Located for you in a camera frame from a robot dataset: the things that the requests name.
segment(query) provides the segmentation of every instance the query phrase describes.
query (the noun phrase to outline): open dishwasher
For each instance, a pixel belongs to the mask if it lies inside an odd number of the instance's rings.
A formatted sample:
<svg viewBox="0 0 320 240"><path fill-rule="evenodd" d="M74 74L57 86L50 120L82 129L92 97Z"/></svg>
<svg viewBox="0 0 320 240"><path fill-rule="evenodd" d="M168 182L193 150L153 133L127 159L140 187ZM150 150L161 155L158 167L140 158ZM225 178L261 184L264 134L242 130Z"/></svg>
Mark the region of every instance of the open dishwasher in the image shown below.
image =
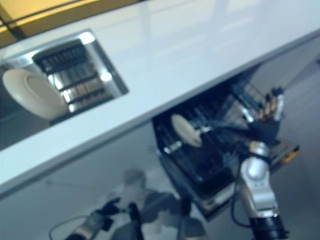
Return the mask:
<svg viewBox="0 0 320 240"><path fill-rule="evenodd" d="M153 119L158 155L172 184L209 220L227 207L234 194L237 169L248 156L249 129L240 105L259 114L265 96L250 83L259 66L175 106ZM179 115L201 137L201 147L181 138L173 126ZM292 159L299 146L281 139L271 148L271 171Z"/></svg>

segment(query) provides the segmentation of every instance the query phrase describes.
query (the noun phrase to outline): kitchen counter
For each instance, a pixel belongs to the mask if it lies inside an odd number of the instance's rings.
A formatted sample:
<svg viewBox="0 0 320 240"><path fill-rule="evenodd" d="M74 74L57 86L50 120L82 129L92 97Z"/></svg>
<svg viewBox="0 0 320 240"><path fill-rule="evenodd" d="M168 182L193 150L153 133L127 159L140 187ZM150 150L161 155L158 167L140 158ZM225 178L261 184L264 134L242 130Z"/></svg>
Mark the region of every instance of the kitchen counter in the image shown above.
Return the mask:
<svg viewBox="0 0 320 240"><path fill-rule="evenodd" d="M319 11L318 0L151 0L0 49L7 58L90 28L129 89L2 150L0 196L318 36Z"/></svg>

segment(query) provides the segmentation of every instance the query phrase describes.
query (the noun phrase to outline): white plate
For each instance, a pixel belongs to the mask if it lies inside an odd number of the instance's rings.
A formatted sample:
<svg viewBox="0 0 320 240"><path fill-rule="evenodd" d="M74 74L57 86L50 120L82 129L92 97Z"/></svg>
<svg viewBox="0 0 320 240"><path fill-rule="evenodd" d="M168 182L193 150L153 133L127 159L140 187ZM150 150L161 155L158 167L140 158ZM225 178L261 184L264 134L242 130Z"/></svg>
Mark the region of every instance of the white plate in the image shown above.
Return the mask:
<svg viewBox="0 0 320 240"><path fill-rule="evenodd" d="M193 147L200 148L202 146L202 139L191 125L191 123L180 114L172 114L171 123L175 132L186 143Z"/></svg>
<svg viewBox="0 0 320 240"><path fill-rule="evenodd" d="M41 118L53 120L68 112L64 98L41 75L10 69L3 74L3 83L14 100Z"/></svg>

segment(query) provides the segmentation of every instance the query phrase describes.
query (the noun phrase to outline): sink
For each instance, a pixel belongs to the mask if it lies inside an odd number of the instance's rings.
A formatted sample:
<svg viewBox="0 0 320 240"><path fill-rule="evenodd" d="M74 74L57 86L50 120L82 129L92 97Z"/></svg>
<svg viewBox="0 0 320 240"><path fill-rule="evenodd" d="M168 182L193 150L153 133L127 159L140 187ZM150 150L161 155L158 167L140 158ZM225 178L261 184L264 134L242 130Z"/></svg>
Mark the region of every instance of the sink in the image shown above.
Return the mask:
<svg viewBox="0 0 320 240"><path fill-rule="evenodd" d="M17 68L44 76L65 99L68 113L48 121L17 104L2 81L5 71ZM90 30L2 60L0 78L0 150L128 92Z"/></svg>

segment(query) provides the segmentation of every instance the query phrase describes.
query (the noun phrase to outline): metal rack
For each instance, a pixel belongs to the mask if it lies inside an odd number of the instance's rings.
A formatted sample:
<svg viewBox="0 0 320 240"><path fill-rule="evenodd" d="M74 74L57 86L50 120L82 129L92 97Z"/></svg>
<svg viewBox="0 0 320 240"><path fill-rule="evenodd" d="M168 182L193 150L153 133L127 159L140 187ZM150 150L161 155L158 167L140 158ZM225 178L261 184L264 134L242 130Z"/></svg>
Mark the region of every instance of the metal rack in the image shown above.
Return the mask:
<svg viewBox="0 0 320 240"><path fill-rule="evenodd" d="M170 109L153 121L159 152L174 162L206 194L220 191L234 180L234 171L248 151L249 132L239 110L240 102L258 114L264 101L249 80L254 67ZM180 114L200 132L202 147L180 139L171 115Z"/></svg>

